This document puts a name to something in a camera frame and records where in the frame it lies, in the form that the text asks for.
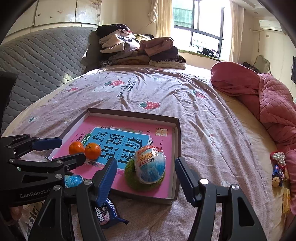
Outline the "red blue toy egg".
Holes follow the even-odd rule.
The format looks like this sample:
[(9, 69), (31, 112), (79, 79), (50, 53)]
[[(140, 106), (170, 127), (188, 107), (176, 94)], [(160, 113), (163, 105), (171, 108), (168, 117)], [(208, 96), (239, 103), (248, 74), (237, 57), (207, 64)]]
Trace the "red blue toy egg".
[(83, 182), (83, 178), (80, 175), (65, 175), (64, 177), (65, 187), (72, 188), (77, 187)]

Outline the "small orange mandarin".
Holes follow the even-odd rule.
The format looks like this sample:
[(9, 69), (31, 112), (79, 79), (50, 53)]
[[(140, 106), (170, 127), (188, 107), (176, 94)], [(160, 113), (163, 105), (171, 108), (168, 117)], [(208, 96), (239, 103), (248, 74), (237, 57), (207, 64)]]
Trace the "small orange mandarin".
[(68, 152), (70, 155), (84, 153), (84, 150), (84, 145), (79, 141), (72, 142), (68, 148)]

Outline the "large orange mandarin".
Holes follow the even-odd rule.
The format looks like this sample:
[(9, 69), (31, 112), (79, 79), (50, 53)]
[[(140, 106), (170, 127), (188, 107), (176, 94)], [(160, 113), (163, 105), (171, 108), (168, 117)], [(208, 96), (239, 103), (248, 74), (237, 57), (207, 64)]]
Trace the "large orange mandarin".
[(87, 159), (97, 160), (101, 155), (101, 147), (96, 143), (89, 143), (84, 149), (84, 154)]

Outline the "blue Oreo snack packet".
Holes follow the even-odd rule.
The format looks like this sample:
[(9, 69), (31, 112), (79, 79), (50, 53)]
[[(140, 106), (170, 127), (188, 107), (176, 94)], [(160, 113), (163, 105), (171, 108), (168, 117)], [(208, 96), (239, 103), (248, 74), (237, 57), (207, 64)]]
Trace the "blue Oreo snack packet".
[(128, 225), (129, 221), (121, 218), (113, 202), (107, 198), (106, 202), (94, 208), (95, 214), (102, 229), (110, 228), (118, 223)]

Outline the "blue white toy egg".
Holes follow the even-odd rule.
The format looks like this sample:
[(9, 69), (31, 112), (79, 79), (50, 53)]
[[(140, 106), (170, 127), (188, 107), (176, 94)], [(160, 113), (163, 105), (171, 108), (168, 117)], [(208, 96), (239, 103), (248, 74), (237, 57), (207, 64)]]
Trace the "blue white toy egg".
[(166, 156), (163, 149), (154, 145), (141, 147), (135, 154), (136, 175), (143, 184), (155, 184), (165, 176)]

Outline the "cream cloth with black trim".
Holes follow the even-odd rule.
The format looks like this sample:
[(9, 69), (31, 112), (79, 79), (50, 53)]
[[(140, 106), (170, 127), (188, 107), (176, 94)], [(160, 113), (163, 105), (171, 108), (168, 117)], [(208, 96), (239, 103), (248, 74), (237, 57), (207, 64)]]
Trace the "cream cloth with black trim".
[(34, 222), (43, 206), (44, 201), (24, 205), (22, 209), (22, 216), (18, 220), (18, 228), (23, 234), (25, 240), (28, 240)]

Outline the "pink children's book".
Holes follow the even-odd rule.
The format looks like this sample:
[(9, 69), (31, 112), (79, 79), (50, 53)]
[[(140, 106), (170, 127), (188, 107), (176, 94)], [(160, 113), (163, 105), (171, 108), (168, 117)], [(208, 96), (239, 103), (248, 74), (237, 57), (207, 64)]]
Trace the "pink children's book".
[[(69, 154), (68, 148), (72, 142), (79, 141), (84, 146), (96, 143), (101, 147), (101, 155), (95, 160), (86, 160), (85, 164), (73, 170), (73, 173), (88, 179), (97, 170), (103, 168), (109, 158), (117, 160), (117, 174), (112, 188), (116, 191), (148, 196), (153, 198), (172, 198), (171, 159), (173, 157), (175, 124), (142, 120), (139, 118), (112, 117), (107, 115), (86, 114), (75, 120), (66, 134), (61, 135), (62, 146), (49, 154), (49, 159)], [(125, 180), (125, 166), (136, 151), (152, 144), (163, 149), (166, 156), (166, 175), (162, 183), (147, 192), (137, 192), (130, 188)]]

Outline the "small toy figure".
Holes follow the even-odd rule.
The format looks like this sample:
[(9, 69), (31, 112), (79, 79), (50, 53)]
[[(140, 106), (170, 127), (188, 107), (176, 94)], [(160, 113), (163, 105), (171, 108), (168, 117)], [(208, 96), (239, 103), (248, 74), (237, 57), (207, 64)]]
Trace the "small toy figure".
[(283, 152), (272, 152), (270, 154), (270, 160), (273, 165), (272, 187), (282, 187), (283, 183), (289, 179), (286, 156)]

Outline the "grey quilted headboard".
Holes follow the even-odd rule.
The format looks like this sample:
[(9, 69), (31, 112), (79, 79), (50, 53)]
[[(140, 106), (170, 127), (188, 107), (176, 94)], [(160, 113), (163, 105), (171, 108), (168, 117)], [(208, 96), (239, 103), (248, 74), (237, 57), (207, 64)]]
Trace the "grey quilted headboard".
[(90, 27), (40, 30), (1, 45), (1, 71), (18, 76), (1, 131), (31, 104), (84, 74), (90, 68), (89, 46), (97, 47), (96, 30)]

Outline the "shallow grey cardboard box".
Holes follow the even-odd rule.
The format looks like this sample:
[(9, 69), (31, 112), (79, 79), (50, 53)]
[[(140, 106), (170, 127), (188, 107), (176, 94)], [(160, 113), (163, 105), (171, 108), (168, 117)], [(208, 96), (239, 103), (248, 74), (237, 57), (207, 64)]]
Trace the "shallow grey cardboard box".
[[(86, 146), (98, 144), (101, 156), (72, 170), (85, 179), (90, 179), (102, 169), (109, 158), (117, 160), (117, 174), (111, 190), (141, 201), (172, 204), (179, 196), (179, 181), (175, 173), (175, 159), (181, 156), (181, 130), (178, 118), (135, 113), (121, 110), (89, 108), (76, 117), (60, 135), (62, 146), (46, 153), (54, 161), (69, 154), (72, 142), (79, 141)], [(146, 145), (163, 149), (166, 156), (166, 172), (162, 183), (149, 191), (135, 191), (125, 180), (125, 167), (136, 151)]]

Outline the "pink quilted blanket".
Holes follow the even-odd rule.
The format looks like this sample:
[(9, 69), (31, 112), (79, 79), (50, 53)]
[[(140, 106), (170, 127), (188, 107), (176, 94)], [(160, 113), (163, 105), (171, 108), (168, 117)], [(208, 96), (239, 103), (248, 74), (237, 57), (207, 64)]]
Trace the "pink quilted blanket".
[(290, 178), (290, 213), (285, 227), (295, 217), (295, 103), (288, 88), (270, 74), (258, 74), (234, 62), (219, 62), (211, 68), (211, 83), (220, 92), (238, 98), (265, 127), (277, 149), (284, 152)]

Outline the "pile of folded clothes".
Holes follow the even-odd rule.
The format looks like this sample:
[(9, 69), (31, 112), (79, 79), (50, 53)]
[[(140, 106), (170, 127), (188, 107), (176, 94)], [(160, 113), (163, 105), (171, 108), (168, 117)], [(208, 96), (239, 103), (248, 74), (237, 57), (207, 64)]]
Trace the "pile of folded clothes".
[(151, 65), (184, 70), (186, 60), (179, 55), (171, 37), (134, 34), (124, 24), (101, 25), (96, 29), (99, 43), (98, 66)]

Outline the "dark framed window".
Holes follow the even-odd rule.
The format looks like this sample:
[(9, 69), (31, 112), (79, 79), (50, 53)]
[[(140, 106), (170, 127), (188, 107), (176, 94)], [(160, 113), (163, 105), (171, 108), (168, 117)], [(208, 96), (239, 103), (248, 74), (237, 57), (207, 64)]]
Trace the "dark framed window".
[(172, 1), (171, 37), (179, 49), (219, 59), (224, 31), (225, 1)]

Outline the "white air conditioner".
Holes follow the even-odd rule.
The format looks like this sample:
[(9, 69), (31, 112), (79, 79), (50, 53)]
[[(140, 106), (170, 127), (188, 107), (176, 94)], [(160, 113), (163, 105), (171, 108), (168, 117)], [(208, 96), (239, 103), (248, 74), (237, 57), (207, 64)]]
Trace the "white air conditioner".
[(278, 21), (274, 20), (259, 20), (259, 26), (264, 30), (272, 30), (282, 32), (281, 25)]

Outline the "cream curtain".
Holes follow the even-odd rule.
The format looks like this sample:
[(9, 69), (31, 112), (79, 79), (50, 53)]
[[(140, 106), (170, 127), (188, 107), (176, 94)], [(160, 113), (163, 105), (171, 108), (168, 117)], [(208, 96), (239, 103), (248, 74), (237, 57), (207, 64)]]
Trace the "cream curtain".
[(230, 1), (231, 20), (232, 20), (232, 35), (231, 35), (231, 49), (230, 61), (238, 63), (244, 24), (244, 8), (234, 1)]

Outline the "black wall television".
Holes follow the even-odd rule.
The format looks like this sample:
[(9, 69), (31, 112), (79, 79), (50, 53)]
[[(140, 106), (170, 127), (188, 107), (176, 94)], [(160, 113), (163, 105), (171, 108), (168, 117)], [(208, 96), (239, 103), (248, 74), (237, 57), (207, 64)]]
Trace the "black wall television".
[(296, 84), (296, 57), (293, 56), (291, 80)]

